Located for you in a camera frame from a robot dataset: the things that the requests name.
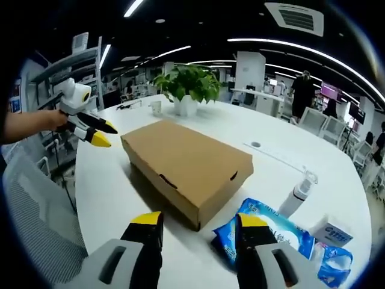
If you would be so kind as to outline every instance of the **human hand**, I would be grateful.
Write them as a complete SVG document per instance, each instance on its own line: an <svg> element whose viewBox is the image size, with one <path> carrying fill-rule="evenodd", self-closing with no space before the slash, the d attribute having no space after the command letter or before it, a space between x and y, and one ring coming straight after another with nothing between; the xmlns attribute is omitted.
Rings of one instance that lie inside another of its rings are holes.
<svg viewBox="0 0 385 289"><path fill-rule="evenodd" d="M44 114L47 130L55 131L67 123L67 116L60 110L41 110L41 112Z"/></svg>

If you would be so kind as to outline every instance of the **blue package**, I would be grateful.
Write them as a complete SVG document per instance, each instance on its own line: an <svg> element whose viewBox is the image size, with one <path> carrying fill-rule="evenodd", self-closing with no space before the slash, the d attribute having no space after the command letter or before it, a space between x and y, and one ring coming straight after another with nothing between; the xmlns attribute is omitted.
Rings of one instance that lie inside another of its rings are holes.
<svg viewBox="0 0 385 289"><path fill-rule="evenodd" d="M318 279L330 288L338 288L350 274L353 256L343 248L316 243L311 261L318 270Z"/></svg>
<svg viewBox="0 0 385 289"><path fill-rule="evenodd" d="M243 201L237 213L255 215L266 221L278 242L288 242L298 250L299 253L307 259L310 259L315 242L314 237L278 214L269 206L258 200L248 198ZM235 265L236 258L235 226L236 219L234 217L229 223L214 230L232 267Z"/></svg>

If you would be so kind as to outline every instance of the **air conditioning vent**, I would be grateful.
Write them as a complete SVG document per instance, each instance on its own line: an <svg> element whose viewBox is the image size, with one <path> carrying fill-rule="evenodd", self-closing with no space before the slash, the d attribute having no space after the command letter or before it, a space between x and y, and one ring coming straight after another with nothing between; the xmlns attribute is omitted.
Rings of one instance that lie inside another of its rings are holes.
<svg viewBox="0 0 385 289"><path fill-rule="evenodd" d="M300 30L321 37L324 35L324 15L319 11L280 3L265 3L265 6L280 27Z"/></svg>

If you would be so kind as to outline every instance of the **ceiling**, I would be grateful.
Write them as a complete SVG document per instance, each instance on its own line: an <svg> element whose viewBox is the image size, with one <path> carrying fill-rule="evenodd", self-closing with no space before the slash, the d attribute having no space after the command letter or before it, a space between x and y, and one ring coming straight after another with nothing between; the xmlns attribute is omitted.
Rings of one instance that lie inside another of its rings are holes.
<svg viewBox="0 0 385 289"><path fill-rule="evenodd" d="M103 47L111 44L102 74L116 67L130 69L146 57L187 45L191 48L149 61L144 66L160 66L165 61L234 60L233 55L237 51L259 51L266 57L267 63L295 70L307 69L312 75L353 95L367 96L366 91L377 103L377 108L385 109L385 102L361 79L313 52L275 43L227 41L231 38L259 38L307 46L349 65L384 93L380 60L384 56L385 43L380 33L374 33L379 31L377 25L381 14L380 11L372 11L365 2L355 6L352 2L343 5L342 1L334 1L333 5L324 1L279 1L323 13L323 37L279 27L267 10L265 1L144 0L130 18L124 18L124 13L133 2L110 0L98 6L95 1L63 1L62 8L56 9L55 17L47 22L37 49L54 62L71 53L70 44L74 35L88 31L89 47L97 45L98 37L102 36ZM164 19L165 22L156 23L157 19ZM365 37L370 39L375 49L368 46ZM128 56L140 58L121 62ZM294 75L287 70L266 67L267 73L275 71Z"/></svg>

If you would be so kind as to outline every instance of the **table surface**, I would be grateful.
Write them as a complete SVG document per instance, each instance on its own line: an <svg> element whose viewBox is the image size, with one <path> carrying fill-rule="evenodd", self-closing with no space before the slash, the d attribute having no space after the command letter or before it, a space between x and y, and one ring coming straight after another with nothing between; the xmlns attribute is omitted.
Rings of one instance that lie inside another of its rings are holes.
<svg viewBox="0 0 385 289"><path fill-rule="evenodd" d="M284 98L280 98L279 96L276 96L276 95L269 95L268 93L265 93L265 92L257 92L256 90L252 90L252 89L232 89L234 92L243 92L243 93L250 93L252 95L256 95L256 96L262 96L262 97L265 97L265 98L271 98L275 101L280 101L280 102L284 102L285 99Z"/></svg>
<svg viewBox="0 0 385 289"><path fill-rule="evenodd" d="M350 227L353 253L350 285L368 262L371 218L361 180L350 158L327 141L282 120L222 102L200 104L197 115L181 118L163 95L142 98L142 107L100 111L119 134L106 134L110 148L79 142L76 160L76 205L88 253L112 238L120 238L130 221L144 213L164 210L163 266L158 288L237 288L236 275L212 251L213 229L228 222L247 197L278 209L302 179L303 166L315 172L318 184L290 220L311 228L325 213ZM152 115L152 101L162 101L162 117ZM159 194L131 169L120 135L161 119L173 120L253 155L254 173L200 232L186 229L167 205L155 204ZM261 147L250 144L259 142Z"/></svg>

